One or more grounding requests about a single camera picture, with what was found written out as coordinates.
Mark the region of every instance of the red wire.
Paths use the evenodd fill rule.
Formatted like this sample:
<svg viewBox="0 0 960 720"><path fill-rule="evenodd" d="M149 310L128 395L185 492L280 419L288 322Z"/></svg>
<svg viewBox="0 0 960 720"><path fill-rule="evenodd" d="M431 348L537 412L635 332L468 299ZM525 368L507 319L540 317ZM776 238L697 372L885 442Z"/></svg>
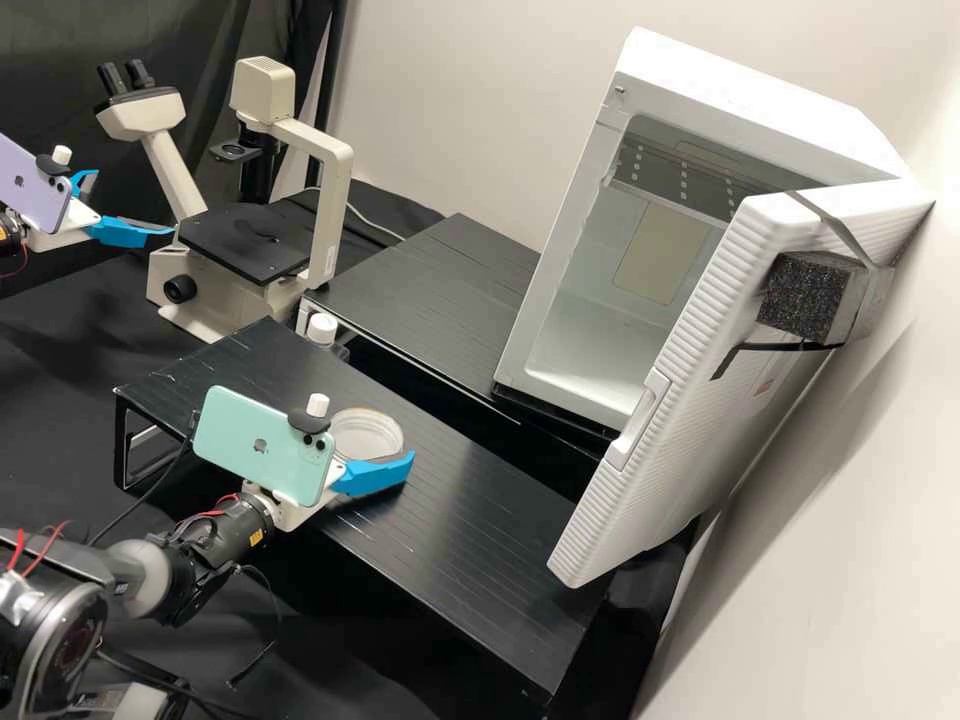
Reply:
<svg viewBox="0 0 960 720"><path fill-rule="evenodd" d="M24 270L26 270L27 263L30 261L30 252L29 250L27 250L27 241L24 240L22 243L20 243L20 247L23 248L23 262L20 263L20 267L18 267L13 272L3 273L2 275L0 275L0 280L5 280L7 278L13 277L14 275L19 275Z"/></svg>
<svg viewBox="0 0 960 720"><path fill-rule="evenodd" d="M26 537L23 534L23 528L17 530L17 549L13 551L13 557L7 563L7 570L13 570L17 566L17 560L20 559L20 553L23 552L23 546L27 544Z"/></svg>
<svg viewBox="0 0 960 720"><path fill-rule="evenodd" d="M61 531L66 526L67 522L69 521L64 520L62 523L60 523L53 529L53 534L50 535L50 539L47 540L46 544L43 546L43 549L40 551L40 554L37 555L33 559L33 562L30 563L30 565L27 567L27 569L23 571L22 577L27 577L27 575L33 572L33 569L37 567L37 565L43 562L43 558L47 556L47 553L50 551L50 548L53 547L54 541L56 541L57 536L60 535Z"/></svg>

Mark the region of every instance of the black cloth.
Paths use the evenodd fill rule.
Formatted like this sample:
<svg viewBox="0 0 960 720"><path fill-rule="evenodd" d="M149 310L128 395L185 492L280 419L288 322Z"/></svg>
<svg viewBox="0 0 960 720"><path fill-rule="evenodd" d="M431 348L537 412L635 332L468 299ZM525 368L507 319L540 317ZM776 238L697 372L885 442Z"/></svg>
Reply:
<svg viewBox="0 0 960 720"><path fill-rule="evenodd" d="M183 97L186 118L171 132L211 206L236 198L239 170L207 157L215 128L236 136L226 104L233 65L243 55L283 58L288 0L0 0L0 132L34 154L73 150L75 170L97 169L90 204L101 213L168 223L171 214L140 143L112 140L94 116L106 91L97 65L141 58L158 85ZM0 297L116 255L81 243L31 256ZM0 260L0 274L20 259Z"/></svg>

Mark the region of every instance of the smartphone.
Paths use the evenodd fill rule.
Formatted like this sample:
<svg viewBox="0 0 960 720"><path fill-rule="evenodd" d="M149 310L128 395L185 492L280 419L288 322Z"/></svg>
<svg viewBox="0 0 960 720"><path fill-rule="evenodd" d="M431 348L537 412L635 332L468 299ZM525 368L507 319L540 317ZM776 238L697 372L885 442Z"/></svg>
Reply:
<svg viewBox="0 0 960 720"><path fill-rule="evenodd" d="M329 432L305 434L286 413L220 385L207 391L193 437L198 457L304 507L319 502L333 451Z"/></svg>

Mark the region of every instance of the black cylinder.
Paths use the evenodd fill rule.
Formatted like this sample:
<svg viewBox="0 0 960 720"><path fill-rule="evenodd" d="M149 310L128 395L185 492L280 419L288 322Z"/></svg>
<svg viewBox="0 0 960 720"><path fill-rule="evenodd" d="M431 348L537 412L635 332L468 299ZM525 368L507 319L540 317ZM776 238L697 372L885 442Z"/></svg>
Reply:
<svg viewBox="0 0 960 720"><path fill-rule="evenodd" d="M217 505L216 531L204 547L195 552L211 568L227 562L239 563L252 548L273 537L273 518L260 501L240 493Z"/></svg>
<svg viewBox="0 0 960 720"><path fill-rule="evenodd" d="M163 284L163 294L174 305L179 305L196 297L197 283L189 275L176 275Z"/></svg>
<svg viewBox="0 0 960 720"><path fill-rule="evenodd" d="M273 189L273 164L277 154L277 141L270 135L258 133L240 123L237 143L243 147L260 148L263 152L247 160L240 168L240 202L266 205Z"/></svg>
<svg viewBox="0 0 960 720"><path fill-rule="evenodd" d="M23 226L4 212L0 212L0 257L19 255L23 249Z"/></svg>

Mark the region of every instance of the white knob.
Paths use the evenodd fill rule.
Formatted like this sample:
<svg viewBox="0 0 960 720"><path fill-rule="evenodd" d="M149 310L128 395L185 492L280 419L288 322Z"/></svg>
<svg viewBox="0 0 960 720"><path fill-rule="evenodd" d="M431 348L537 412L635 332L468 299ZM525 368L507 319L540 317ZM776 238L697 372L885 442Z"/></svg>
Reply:
<svg viewBox="0 0 960 720"><path fill-rule="evenodd" d="M337 319L330 313L314 313L307 325L307 338L317 345L333 345L337 339L338 325Z"/></svg>
<svg viewBox="0 0 960 720"><path fill-rule="evenodd" d="M311 393L307 400L307 415L313 417L323 417L327 414L327 408L330 407L330 398L323 393Z"/></svg>
<svg viewBox="0 0 960 720"><path fill-rule="evenodd" d="M66 145L57 145L53 149L53 154L50 157L52 157L53 161L59 165L69 165L70 158L73 157L73 150L68 148Z"/></svg>

